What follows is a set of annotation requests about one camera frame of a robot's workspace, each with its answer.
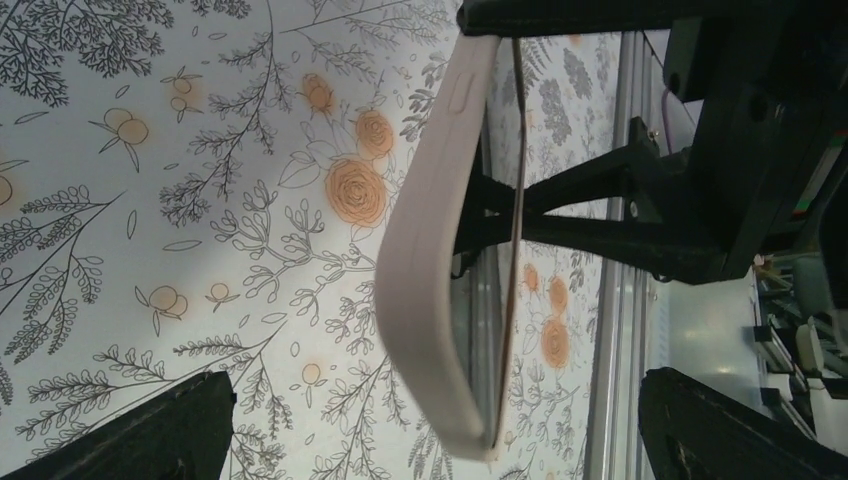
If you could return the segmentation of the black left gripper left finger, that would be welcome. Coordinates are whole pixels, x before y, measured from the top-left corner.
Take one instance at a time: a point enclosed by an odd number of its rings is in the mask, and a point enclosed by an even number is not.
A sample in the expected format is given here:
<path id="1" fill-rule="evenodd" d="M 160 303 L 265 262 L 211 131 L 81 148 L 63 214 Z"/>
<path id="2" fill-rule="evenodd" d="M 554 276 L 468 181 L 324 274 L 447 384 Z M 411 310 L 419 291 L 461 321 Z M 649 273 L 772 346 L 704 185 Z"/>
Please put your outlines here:
<path id="1" fill-rule="evenodd" d="M 216 480 L 235 404 L 227 373 L 199 373 L 4 478 Z"/>

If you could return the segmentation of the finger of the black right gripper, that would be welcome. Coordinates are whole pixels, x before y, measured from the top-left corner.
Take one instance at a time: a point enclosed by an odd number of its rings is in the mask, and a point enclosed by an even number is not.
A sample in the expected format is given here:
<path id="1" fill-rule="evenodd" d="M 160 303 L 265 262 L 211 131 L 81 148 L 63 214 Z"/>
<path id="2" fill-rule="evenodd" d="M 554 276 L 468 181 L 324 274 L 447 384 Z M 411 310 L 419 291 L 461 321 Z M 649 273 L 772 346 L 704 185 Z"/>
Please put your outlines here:
<path id="1" fill-rule="evenodd" d="M 589 252 L 690 285 L 723 279 L 719 245 L 689 226 L 531 215 L 515 233 L 510 216 L 485 216 L 462 220 L 451 246 L 457 254 L 512 240 Z"/>

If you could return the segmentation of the beige phone case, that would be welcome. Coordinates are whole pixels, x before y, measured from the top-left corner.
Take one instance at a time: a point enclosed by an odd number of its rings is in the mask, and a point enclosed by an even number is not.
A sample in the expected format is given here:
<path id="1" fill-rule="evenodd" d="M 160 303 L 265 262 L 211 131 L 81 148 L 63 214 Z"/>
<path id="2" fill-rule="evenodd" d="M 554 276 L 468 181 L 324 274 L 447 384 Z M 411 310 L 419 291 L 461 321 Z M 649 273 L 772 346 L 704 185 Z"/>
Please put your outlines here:
<path id="1" fill-rule="evenodd" d="M 454 344 L 450 271 L 500 42 L 456 39 L 375 273 L 376 320 L 389 359 L 443 449 L 482 462 L 494 458 L 495 447 Z"/>

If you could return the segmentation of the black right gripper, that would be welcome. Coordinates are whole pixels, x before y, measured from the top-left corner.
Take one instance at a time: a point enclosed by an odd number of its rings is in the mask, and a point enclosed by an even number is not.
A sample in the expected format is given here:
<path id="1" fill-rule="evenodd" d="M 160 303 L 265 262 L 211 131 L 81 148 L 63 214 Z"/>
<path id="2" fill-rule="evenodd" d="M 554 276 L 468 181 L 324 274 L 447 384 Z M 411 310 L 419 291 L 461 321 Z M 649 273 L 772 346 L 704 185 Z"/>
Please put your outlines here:
<path id="1" fill-rule="evenodd" d="M 666 29 L 665 84 L 702 102 L 689 147 L 662 154 L 634 117 L 624 146 L 526 187 L 526 214 L 693 227 L 725 281 L 847 210 L 843 1 L 466 1 L 457 22 L 513 39 Z M 515 193 L 476 165 L 461 217 L 511 214 Z"/>

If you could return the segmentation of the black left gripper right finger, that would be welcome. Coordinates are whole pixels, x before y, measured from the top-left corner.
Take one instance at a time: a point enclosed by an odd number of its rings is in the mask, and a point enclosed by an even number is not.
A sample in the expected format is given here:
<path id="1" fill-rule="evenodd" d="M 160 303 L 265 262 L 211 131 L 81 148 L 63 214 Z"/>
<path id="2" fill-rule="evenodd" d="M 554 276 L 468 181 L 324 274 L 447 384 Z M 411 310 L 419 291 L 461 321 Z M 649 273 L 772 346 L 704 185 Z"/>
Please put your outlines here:
<path id="1" fill-rule="evenodd" d="M 671 367 L 641 380 L 638 426 L 657 479 L 845 479 L 847 457 Z"/>

